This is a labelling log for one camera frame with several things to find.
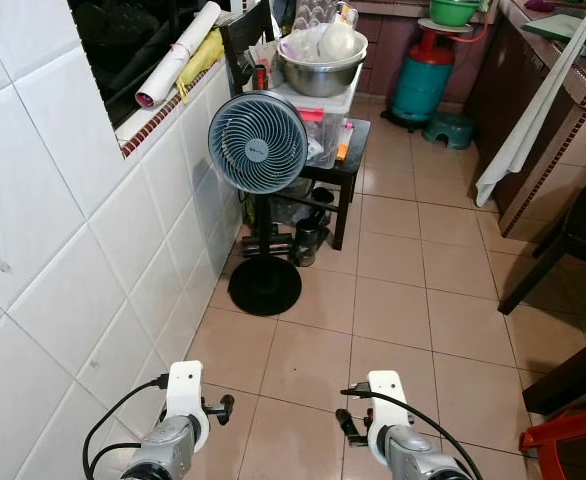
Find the brown wooden counter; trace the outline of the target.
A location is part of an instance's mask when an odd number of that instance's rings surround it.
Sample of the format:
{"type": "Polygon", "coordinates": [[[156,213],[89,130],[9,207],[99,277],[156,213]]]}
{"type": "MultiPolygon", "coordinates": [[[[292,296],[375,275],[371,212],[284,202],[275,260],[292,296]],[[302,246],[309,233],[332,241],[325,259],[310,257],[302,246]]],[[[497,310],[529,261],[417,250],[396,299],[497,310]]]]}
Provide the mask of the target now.
{"type": "MultiPolygon", "coordinates": [[[[479,172],[497,154],[532,96],[562,54],[558,42],[523,29],[544,13],[526,0],[499,0],[494,31],[465,113],[476,125],[479,172]]],[[[520,172],[504,175],[491,193],[505,238],[537,243],[586,186],[586,54],[564,76],[520,172]]]]}

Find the dark wooden table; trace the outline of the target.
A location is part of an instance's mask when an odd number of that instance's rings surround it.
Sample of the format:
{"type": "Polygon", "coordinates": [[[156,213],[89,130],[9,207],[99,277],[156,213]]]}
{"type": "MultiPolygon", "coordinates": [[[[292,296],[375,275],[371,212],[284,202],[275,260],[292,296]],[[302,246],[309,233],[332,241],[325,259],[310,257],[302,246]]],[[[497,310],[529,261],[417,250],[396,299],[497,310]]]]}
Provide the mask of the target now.
{"type": "Polygon", "coordinates": [[[586,347],[522,392],[526,410],[537,415],[553,415],[585,394],[586,347]]]}

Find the green plastic basin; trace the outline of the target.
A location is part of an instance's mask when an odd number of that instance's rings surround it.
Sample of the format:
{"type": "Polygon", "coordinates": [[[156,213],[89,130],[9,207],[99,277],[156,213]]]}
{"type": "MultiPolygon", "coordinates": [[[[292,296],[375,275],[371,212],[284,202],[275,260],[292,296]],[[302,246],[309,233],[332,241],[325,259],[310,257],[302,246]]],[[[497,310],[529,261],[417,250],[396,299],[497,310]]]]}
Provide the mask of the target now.
{"type": "Polygon", "coordinates": [[[467,26],[482,4],[484,0],[430,0],[430,18],[438,26],[467,26]]]}

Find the black vacuum cleaner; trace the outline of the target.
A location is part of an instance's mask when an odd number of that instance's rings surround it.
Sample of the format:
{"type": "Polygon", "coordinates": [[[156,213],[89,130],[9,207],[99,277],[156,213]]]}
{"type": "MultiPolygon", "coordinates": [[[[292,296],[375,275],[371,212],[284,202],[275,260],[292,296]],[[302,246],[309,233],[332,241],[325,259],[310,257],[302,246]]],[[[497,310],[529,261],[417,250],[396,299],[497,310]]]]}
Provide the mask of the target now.
{"type": "Polygon", "coordinates": [[[270,241],[267,250],[273,255],[283,255],[299,268],[308,268],[315,262],[331,236],[329,210],[311,205],[333,204],[335,195],[329,188],[292,186],[281,191],[287,197],[275,197],[269,201],[270,241]]]}

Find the large steel mixing bowl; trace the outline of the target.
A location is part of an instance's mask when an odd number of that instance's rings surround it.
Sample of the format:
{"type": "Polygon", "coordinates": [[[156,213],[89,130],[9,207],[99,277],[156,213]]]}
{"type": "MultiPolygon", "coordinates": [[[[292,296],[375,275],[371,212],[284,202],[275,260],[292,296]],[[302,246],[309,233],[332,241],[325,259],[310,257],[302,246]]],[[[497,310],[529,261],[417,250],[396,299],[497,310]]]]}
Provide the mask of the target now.
{"type": "Polygon", "coordinates": [[[294,91],[308,97],[331,97],[348,90],[353,81],[356,81],[358,70],[367,56],[367,47],[360,52],[357,58],[352,58],[333,64],[302,63],[287,58],[281,52],[281,41],[276,47],[276,64],[280,69],[281,78],[294,91]]]}

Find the small green plastic stool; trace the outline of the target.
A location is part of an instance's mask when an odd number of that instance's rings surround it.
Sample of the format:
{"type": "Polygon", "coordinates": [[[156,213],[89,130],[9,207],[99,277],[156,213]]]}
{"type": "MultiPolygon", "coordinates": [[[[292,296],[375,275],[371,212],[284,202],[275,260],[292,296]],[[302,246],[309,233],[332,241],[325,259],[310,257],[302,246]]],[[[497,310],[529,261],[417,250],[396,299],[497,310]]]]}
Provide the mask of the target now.
{"type": "Polygon", "coordinates": [[[468,116],[435,111],[427,119],[422,137],[429,143],[444,141],[449,150],[467,150],[473,142],[473,122],[468,116]]]}

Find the clear plastic storage box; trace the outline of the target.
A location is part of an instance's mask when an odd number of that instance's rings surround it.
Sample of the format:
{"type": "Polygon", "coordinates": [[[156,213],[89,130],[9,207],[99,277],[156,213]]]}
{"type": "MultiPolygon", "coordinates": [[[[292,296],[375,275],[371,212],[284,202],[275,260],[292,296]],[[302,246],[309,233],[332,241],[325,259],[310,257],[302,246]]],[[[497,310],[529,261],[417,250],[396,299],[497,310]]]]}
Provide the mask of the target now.
{"type": "Polygon", "coordinates": [[[288,83],[275,88],[275,93],[296,106],[305,124],[308,136],[306,166],[334,168],[344,163],[347,145],[354,133],[354,124],[347,119],[347,114],[358,82],[354,79],[348,90],[324,99],[303,96],[288,83]]]}

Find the teal gas cylinder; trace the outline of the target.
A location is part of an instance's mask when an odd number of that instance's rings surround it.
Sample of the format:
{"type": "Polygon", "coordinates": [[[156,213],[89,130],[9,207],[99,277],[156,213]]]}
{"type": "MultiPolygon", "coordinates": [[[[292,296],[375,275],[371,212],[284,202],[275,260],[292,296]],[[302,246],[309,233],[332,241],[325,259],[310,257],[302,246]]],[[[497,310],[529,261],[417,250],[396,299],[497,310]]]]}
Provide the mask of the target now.
{"type": "Polygon", "coordinates": [[[420,40],[404,56],[392,101],[383,111],[383,118],[408,131],[430,122],[443,99],[456,60],[450,42],[440,40],[443,33],[427,27],[420,32],[420,40]]]}

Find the black chair backrest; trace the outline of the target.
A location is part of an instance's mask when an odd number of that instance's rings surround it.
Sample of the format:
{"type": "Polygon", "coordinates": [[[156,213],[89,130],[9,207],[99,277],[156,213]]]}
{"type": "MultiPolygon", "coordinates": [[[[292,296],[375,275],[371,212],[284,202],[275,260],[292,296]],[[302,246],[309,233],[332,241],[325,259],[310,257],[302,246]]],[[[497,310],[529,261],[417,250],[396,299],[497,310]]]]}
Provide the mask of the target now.
{"type": "Polygon", "coordinates": [[[238,95],[253,72],[252,61],[246,58],[249,47],[274,40],[278,28],[273,24],[270,0],[233,0],[230,14],[217,32],[223,40],[230,93],[238,95]]]}

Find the white rolled paper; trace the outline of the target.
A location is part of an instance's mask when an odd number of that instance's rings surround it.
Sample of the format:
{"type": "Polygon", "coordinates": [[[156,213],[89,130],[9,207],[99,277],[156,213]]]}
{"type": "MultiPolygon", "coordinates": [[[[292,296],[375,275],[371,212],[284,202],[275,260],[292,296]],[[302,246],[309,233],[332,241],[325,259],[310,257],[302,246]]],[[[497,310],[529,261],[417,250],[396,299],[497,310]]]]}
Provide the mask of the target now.
{"type": "Polygon", "coordinates": [[[171,88],[177,84],[188,60],[193,58],[198,47],[205,41],[207,33],[215,27],[216,19],[223,9],[214,1],[206,1],[200,13],[185,28],[182,36],[170,45],[168,54],[152,70],[147,81],[139,87],[134,99],[143,109],[156,108],[168,100],[171,88]]]}

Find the black side table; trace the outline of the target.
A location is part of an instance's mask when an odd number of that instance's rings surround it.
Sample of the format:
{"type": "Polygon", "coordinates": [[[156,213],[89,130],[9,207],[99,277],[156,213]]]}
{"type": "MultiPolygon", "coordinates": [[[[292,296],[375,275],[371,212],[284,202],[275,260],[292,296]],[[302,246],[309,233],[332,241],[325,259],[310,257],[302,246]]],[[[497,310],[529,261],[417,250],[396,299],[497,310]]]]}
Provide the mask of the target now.
{"type": "Polygon", "coordinates": [[[335,224],[331,233],[329,244],[334,250],[342,250],[345,238],[344,228],[347,224],[347,216],[351,211],[351,205],[354,200],[354,193],[357,191],[357,179],[360,174],[361,165],[367,142],[369,142],[369,133],[371,122],[369,120],[348,118],[345,119],[352,124],[351,138],[345,143],[347,151],[342,165],[335,165],[333,168],[317,168],[317,166],[306,166],[299,174],[299,177],[316,180],[316,182],[328,183],[330,186],[338,186],[337,201],[334,204],[328,202],[319,202],[312,198],[298,198],[296,196],[283,196],[290,201],[296,201],[298,204],[311,206],[312,209],[321,209],[335,214],[335,224]]]}

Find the white plastic bag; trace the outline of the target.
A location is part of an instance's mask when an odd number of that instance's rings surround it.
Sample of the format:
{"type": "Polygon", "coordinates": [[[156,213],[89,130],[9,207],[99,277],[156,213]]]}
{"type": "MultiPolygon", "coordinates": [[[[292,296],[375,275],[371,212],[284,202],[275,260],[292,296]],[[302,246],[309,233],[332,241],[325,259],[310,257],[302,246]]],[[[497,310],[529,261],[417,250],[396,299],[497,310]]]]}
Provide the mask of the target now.
{"type": "Polygon", "coordinates": [[[281,52],[302,63],[333,64],[357,58],[367,44],[369,41],[348,24],[329,22],[290,33],[281,41],[281,52]]]}

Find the yellow cloth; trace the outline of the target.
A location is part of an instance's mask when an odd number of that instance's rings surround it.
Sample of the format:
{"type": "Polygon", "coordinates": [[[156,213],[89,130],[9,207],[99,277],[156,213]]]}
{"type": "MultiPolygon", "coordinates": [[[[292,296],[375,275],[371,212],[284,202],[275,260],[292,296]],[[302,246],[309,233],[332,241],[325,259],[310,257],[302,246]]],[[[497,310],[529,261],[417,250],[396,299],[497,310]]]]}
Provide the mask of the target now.
{"type": "Polygon", "coordinates": [[[177,87],[180,100],[189,101],[188,92],[191,91],[192,84],[202,72],[209,70],[223,56],[223,52],[223,37],[220,35],[220,29],[212,29],[209,35],[203,38],[202,44],[185,63],[182,72],[177,77],[175,87],[177,87]]]}

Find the grey standing fan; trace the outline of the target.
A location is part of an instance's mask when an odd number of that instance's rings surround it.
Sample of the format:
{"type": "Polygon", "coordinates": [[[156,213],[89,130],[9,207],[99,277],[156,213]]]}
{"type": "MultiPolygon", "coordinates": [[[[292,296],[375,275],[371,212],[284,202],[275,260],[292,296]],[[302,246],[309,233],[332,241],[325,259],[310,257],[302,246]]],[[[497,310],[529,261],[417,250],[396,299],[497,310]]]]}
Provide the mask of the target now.
{"type": "Polygon", "coordinates": [[[296,305],[302,280],[293,262],[271,251],[269,196],[301,174],[308,136],[296,108],[274,92],[253,90],[230,99],[209,125],[212,166],[253,202],[258,252],[230,274],[228,294],[247,314],[273,316],[296,305]]]}

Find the black wooden chair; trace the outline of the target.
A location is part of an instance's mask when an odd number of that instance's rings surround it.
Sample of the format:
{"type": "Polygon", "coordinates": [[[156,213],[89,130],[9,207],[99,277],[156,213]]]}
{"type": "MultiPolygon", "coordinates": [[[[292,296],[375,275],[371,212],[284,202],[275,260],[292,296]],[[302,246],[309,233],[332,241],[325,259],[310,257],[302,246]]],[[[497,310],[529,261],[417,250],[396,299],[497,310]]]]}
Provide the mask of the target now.
{"type": "Polygon", "coordinates": [[[586,186],[568,206],[561,220],[546,233],[543,242],[535,248],[532,256],[536,259],[534,266],[499,303],[500,314],[512,314],[518,303],[529,296],[532,289],[564,256],[576,257],[586,262],[586,186]]]}

